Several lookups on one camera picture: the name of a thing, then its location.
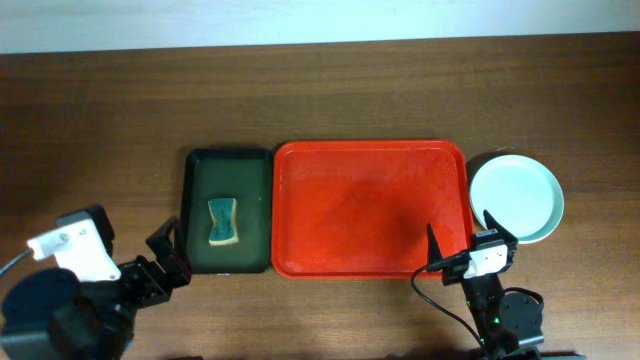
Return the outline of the green yellow sponge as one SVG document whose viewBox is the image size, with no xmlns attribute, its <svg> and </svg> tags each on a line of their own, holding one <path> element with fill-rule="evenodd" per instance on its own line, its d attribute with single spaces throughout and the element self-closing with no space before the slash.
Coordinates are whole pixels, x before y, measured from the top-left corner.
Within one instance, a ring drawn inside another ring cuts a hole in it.
<svg viewBox="0 0 640 360">
<path fill-rule="evenodd" d="M 212 228 L 208 242 L 210 246 L 226 246 L 239 242 L 236 224 L 237 200 L 235 198 L 215 198 L 208 201 Z"/>
</svg>

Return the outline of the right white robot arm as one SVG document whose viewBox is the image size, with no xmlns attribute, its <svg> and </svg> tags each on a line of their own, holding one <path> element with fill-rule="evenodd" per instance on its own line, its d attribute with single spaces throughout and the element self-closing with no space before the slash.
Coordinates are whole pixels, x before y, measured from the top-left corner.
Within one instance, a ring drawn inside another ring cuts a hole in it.
<svg viewBox="0 0 640 360">
<path fill-rule="evenodd" d="M 473 234 L 471 246 L 449 257 L 427 227 L 427 264 L 411 276 L 413 290 L 428 304 L 463 325 L 479 345 L 479 359 L 580 359 L 572 352 L 542 353 L 544 298 L 521 287 L 503 287 L 499 279 L 513 264 L 519 240 L 484 211 L 487 229 Z M 445 286 L 459 284 L 474 320 L 469 325 L 425 295 L 416 285 L 423 272 L 439 272 Z"/>
</svg>

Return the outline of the mint green plate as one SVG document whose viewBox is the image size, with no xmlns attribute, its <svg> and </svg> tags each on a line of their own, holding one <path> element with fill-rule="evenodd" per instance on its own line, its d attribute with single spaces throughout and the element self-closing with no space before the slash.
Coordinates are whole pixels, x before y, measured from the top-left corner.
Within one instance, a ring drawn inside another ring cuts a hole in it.
<svg viewBox="0 0 640 360">
<path fill-rule="evenodd" d="M 565 209 L 562 187 L 539 161 L 524 155 L 499 155 L 480 166 L 469 186 L 471 209 L 484 228 L 484 214 L 514 235 L 521 244 L 549 237 Z"/>
</svg>

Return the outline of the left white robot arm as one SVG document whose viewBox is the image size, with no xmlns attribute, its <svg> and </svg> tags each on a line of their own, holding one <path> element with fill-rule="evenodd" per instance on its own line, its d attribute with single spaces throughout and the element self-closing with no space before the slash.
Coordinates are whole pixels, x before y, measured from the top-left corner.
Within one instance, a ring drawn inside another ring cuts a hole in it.
<svg viewBox="0 0 640 360">
<path fill-rule="evenodd" d="M 183 239 L 172 217 L 147 240 L 156 255 L 119 266 L 114 281 L 82 282 L 51 268 L 19 282 L 2 304 L 1 347 L 11 359 L 119 359 L 132 345 L 139 310 L 170 300 L 191 280 L 191 268 L 172 242 Z"/>
</svg>

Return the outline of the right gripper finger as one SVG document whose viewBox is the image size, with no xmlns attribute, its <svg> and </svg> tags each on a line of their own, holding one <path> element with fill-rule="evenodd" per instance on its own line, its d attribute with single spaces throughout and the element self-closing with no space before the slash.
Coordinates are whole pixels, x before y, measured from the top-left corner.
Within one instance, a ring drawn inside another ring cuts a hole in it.
<svg viewBox="0 0 640 360">
<path fill-rule="evenodd" d="M 427 225 L 428 255 L 426 271 L 433 273 L 439 271 L 442 265 L 442 254 L 431 224 Z"/>
<path fill-rule="evenodd" d="M 519 242 L 518 238 L 504 228 L 497 220 L 490 214 L 488 210 L 483 211 L 486 228 L 488 230 L 495 230 L 497 235 L 505 242 L 507 247 L 515 248 Z"/>
</svg>

